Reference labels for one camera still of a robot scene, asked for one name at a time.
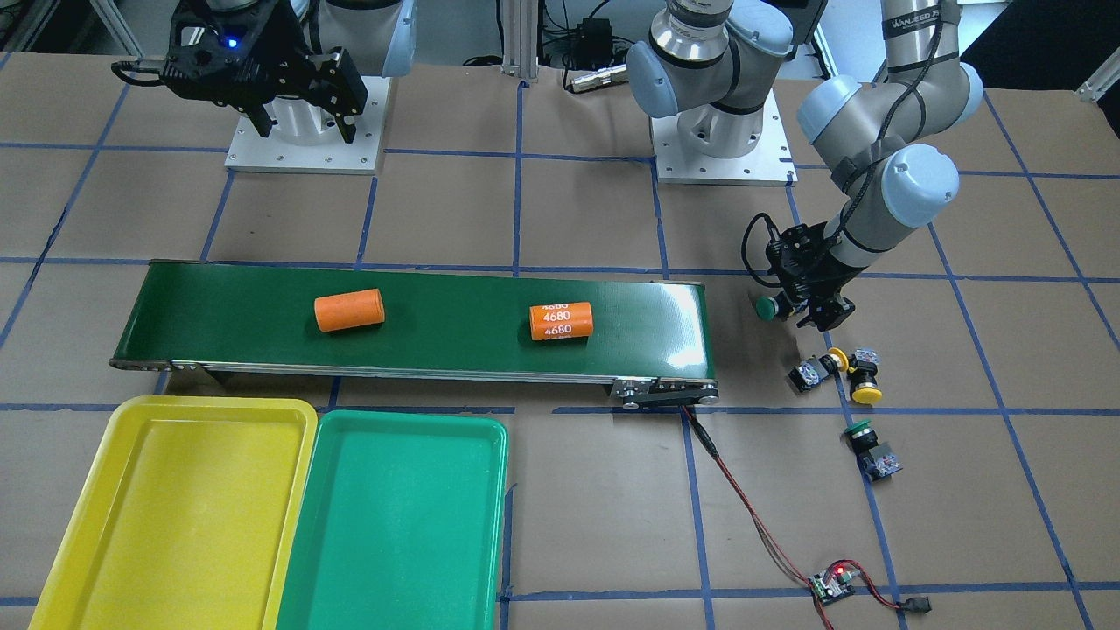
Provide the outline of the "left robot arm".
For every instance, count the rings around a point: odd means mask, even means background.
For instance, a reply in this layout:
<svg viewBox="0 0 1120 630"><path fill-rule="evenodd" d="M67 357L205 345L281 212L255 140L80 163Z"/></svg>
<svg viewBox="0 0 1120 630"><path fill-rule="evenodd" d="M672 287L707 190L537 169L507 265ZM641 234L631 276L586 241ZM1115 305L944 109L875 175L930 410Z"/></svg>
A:
<svg viewBox="0 0 1120 630"><path fill-rule="evenodd" d="M963 123L983 80L959 59L956 1L884 1L885 80L827 78L797 108L801 132L844 192L843 207L815 226L780 231L767 213L766 259L775 294L760 319L800 316L825 332L855 311L841 291L955 200L960 177L924 138ZM795 28L764 1L668 1L647 39L626 56L633 98L654 119L676 118L688 143L715 158L752 151Z"/></svg>

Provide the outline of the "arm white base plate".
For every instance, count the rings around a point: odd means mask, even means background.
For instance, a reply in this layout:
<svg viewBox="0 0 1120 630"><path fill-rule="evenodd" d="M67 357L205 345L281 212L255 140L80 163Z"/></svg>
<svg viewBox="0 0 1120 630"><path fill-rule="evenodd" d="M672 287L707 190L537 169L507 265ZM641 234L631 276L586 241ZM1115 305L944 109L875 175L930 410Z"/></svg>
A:
<svg viewBox="0 0 1120 630"><path fill-rule="evenodd" d="M225 167L232 172L375 175L395 80L364 77L363 83L367 89L364 110L345 119L355 129L353 141L344 140L333 117L321 108L279 98L265 106L277 122L267 138L256 133L248 118L239 119Z"/></svg>
<svg viewBox="0 0 1120 630"><path fill-rule="evenodd" d="M748 115L704 105L653 118L648 131L662 183L784 186L797 180L773 92Z"/></svg>

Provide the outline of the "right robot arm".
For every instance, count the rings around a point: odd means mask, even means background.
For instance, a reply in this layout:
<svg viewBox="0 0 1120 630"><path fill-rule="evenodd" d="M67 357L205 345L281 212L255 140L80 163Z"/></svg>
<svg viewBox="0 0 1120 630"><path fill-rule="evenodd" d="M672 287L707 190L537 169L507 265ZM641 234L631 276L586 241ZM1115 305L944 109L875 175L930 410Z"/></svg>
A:
<svg viewBox="0 0 1120 630"><path fill-rule="evenodd" d="M408 74L412 1L180 1L161 83L187 100L227 105L265 138L277 98L332 115L344 141L367 106L365 77Z"/></svg>

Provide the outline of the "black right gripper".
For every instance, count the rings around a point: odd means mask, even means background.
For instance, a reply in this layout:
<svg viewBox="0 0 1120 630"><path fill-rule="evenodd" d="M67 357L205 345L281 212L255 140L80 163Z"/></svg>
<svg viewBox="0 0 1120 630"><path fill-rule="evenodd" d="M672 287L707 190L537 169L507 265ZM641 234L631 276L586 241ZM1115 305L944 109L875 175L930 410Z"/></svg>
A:
<svg viewBox="0 0 1120 630"><path fill-rule="evenodd" d="M347 49L311 52L288 1L180 1L161 80L175 95L245 108L260 138L277 126L269 102L301 96L332 115L344 143L353 143L368 89Z"/></svg>

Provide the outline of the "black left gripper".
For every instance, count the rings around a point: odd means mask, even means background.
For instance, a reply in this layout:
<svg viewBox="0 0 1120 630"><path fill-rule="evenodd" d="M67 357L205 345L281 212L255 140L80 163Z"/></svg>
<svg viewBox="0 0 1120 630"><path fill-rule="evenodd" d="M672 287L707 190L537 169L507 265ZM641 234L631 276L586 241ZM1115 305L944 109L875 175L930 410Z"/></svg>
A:
<svg viewBox="0 0 1120 630"><path fill-rule="evenodd" d="M856 311L855 303L840 294L844 284L855 278L855 268L829 254L824 224L800 224L780 233L769 222L767 231L769 270L780 279L780 291L794 304L796 327L812 326L813 319L820 332L840 326Z"/></svg>

